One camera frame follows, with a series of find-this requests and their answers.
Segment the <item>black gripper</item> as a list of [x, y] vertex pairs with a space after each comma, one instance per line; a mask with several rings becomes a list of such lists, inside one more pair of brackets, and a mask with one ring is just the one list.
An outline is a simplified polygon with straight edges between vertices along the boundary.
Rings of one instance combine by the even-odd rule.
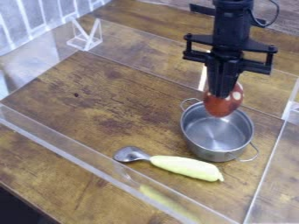
[[[272, 74], [274, 55], [278, 53], [278, 48], [274, 45], [262, 44], [252, 38], [241, 46], [216, 45], [211, 35], [191, 33], [186, 34], [183, 38], [186, 40], [183, 58], [207, 64], [210, 92], [217, 97], [226, 98], [230, 95], [241, 72]], [[211, 46], [210, 52], [194, 50], [194, 43]], [[246, 59], [245, 52], [265, 53], [266, 61]]]

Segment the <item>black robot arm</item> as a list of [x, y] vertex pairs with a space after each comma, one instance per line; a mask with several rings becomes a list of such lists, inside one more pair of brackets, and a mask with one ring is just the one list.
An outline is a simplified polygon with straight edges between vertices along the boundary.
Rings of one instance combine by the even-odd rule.
[[213, 95], [226, 98], [245, 71], [272, 74], [278, 49], [250, 38], [252, 26], [270, 26], [254, 16], [254, 0], [213, 0], [214, 9], [199, 7], [202, 14], [216, 17], [211, 35], [186, 34], [183, 58], [207, 67]]

